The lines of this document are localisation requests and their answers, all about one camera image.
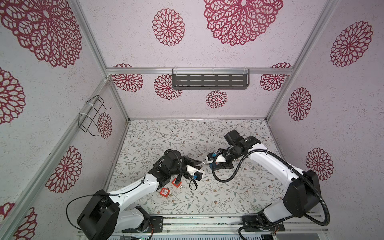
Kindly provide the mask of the blue padlock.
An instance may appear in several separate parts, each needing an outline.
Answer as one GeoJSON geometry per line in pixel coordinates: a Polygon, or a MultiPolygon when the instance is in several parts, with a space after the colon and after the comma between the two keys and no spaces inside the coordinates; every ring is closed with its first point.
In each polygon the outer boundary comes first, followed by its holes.
{"type": "Polygon", "coordinates": [[[203,160],[204,165],[210,165],[212,163],[213,163],[213,160],[207,160],[207,159],[203,160]]]}

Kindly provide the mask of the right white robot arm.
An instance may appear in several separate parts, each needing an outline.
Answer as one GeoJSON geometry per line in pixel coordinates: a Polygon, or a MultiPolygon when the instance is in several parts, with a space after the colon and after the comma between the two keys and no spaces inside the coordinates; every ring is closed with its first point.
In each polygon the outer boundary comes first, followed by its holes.
{"type": "Polygon", "coordinates": [[[303,181],[305,178],[320,193],[319,178],[315,172],[306,172],[290,165],[253,136],[244,138],[233,130],[225,135],[225,139],[230,145],[227,149],[219,149],[206,157],[213,171],[232,169],[234,160],[241,158],[243,162],[249,158],[273,174],[287,189],[282,200],[258,213],[259,223],[266,225],[289,217],[301,218],[320,203],[319,196],[303,181]]]}

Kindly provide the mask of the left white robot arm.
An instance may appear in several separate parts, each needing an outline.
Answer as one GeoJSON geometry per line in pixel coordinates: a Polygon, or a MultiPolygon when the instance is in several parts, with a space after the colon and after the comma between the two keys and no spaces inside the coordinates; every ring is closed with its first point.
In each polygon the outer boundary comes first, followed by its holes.
{"type": "Polygon", "coordinates": [[[89,240],[107,240],[116,232],[130,229],[143,232],[149,227],[151,216],[142,207],[127,211],[130,205],[172,181],[181,183],[182,177],[196,182],[203,176],[202,161],[176,150],[166,150],[153,168],[136,182],[109,193],[99,190],[90,195],[77,225],[89,240]]]}

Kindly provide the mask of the red padlock middle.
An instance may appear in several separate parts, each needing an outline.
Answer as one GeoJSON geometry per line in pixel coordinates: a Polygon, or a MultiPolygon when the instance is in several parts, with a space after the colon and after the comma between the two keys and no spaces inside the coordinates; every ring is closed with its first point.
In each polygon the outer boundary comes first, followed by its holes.
{"type": "Polygon", "coordinates": [[[177,178],[175,178],[173,181],[172,181],[172,185],[175,187],[175,188],[182,188],[182,181],[178,181],[177,178]]]}

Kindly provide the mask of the red padlock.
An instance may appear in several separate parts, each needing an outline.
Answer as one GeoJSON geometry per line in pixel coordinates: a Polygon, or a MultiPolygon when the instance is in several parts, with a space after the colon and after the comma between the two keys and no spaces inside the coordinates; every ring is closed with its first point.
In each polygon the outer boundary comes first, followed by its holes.
{"type": "Polygon", "coordinates": [[[167,198],[170,194],[170,190],[167,188],[162,188],[159,192],[159,194],[165,198],[167,198]]]}
{"type": "Polygon", "coordinates": [[[172,181],[172,185],[175,187],[175,188],[182,188],[182,181],[178,181],[177,178],[175,178],[173,181],[172,181]]]}

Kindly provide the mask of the red padlock left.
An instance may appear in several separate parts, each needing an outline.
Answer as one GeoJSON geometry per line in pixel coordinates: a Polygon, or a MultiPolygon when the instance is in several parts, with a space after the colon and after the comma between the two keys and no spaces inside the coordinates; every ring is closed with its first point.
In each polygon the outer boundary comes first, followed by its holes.
{"type": "Polygon", "coordinates": [[[170,194],[170,190],[167,188],[162,188],[159,192],[159,194],[165,198],[167,198],[170,194]]]}

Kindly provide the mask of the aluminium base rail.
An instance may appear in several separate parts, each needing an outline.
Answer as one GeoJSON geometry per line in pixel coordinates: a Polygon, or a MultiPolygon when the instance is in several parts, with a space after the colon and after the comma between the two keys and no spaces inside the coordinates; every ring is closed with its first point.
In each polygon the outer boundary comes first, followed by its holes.
{"type": "Polygon", "coordinates": [[[269,227],[259,227],[257,217],[254,215],[164,215],[150,216],[145,218],[148,224],[144,230],[137,231],[133,228],[124,227],[124,233],[140,234],[142,232],[154,233],[156,235],[213,235],[228,234],[237,235],[241,227],[249,227],[242,230],[243,235],[259,234],[328,234],[328,227],[317,225],[307,218],[291,218],[282,223],[269,227]]]}

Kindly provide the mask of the grey slotted wall shelf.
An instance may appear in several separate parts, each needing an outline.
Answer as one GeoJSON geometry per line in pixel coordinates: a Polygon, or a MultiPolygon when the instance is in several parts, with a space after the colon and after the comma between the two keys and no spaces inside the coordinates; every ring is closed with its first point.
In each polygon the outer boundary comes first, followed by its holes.
{"type": "Polygon", "coordinates": [[[239,73],[201,73],[172,70],[172,88],[175,90],[245,90],[250,85],[248,69],[239,73]]]}

